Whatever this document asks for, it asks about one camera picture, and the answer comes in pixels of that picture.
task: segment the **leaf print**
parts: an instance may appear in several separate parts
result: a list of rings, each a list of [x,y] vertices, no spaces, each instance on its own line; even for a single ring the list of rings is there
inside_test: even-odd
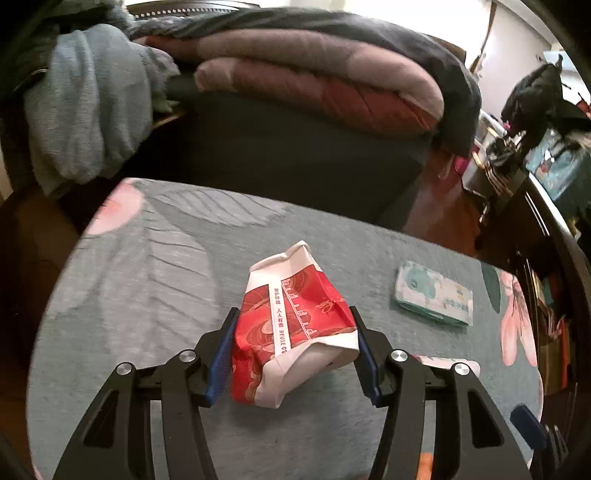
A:
[[[501,286],[499,285],[499,275],[495,267],[488,263],[480,262],[482,268],[482,279],[488,293],[488,299],[495,312],[501,312]]]
[[[219,326],[209,259],[151,205],[129,227],[100,286],[108,346],[138,368],[193,348]]]
[[[189,185],[178,185],[154,198],[187,215],[233,226],[264,225],[285,210],[285,204],[275,200]]]
[[[46,318],[79,307],[94,291],[118,248],[117,235],[83,236],[70,255],[45,312]]]

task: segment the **red and white paper package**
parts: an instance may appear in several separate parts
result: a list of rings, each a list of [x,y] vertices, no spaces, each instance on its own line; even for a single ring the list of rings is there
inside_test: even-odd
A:
[[[286,393],[359,353],[349,307],[300,241],[254,264],[232,350],[232,396],[277,408]]]

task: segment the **gray blanket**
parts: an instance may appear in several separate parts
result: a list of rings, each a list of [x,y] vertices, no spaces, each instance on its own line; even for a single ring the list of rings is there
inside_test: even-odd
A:
[[[111,25],[61,35],[46,76],[24,95],[44,193],[115,174],[150,134],[152,106],[165,106],[166,81],[176,74],[167,53]]]

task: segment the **pink flower print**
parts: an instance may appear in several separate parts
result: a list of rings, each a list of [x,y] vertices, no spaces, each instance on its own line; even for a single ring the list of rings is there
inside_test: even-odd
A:
[[[501,319],[501,350],[505,365],[513,365],[517,359],[517,335],[525,350],[525,357],[532,367],[538,366],[535,354],[534,332],[527,312],[521,285],[514,275],[501,271],[501,286],[509,299],[507,310]]]
[[[144,194],[137,190],[131,181],[126,179],[117,185],[96,212],[86,233],[101,235],[118,229],[141,210]]]

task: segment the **wooden floor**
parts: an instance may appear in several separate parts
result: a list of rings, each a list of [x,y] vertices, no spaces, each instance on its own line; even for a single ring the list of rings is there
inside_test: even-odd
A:
[[[476,256],[480,213],[462,189],[460,176],[449,169],[450,156],[432,153],[421,175],[420,187],[402,231],[469,257]]]
[[[477,223],[479,214],[471,199],[462,191],[460,177],[455,171],[452,169],[446,175],[448,162],[449,156],[442,153],[434,153],[429,158],[404,232],[465,255],[474,256],[476,253],[474,240],[479,233]],[[29,248],[34,251],[34,254],[16,252],[16,256],[32,255],[35,259],[40,254],[39,250],[53,245],[50,252],[45,252],[51,259],[51,268],[44,270],[45,273],[41,273],[38,266],[46,268],[47,262],[40,263],[38,258],[28,263],[26,261],[20,263],[22,269],[28,272],[28,275],[25,272],[25,277],[37,279],[36,282],[23,284],[20,290],[23,290],[21,296],[27,299],[28,308],[33,309],[29,316],[38,316],[40,320],[59,269],[65,263],[67,253],[76,241],[76,234],[73,228],[64,222],[65,219],[59,219],[61,213],[57,205],[44,199],[39,193],[25,199],[18,211],[22,213],[14,224],[20,230],[18,245],[21,245],[22,249]],[[2,242],[3,240],[4,238],[0,238],[0,244],[6,245],[6,242]],[[8,333],[2,331],[4,327],[6,322],[0,322],[0,339],[5,339],[5,342],[0,342],[0,430],[12,443],[22,461],[26,465],[31,465],[25,421],[26,359],[23,361],[22,358],[18,358],[14,349],[11,349],[11,345],[6,341]]]

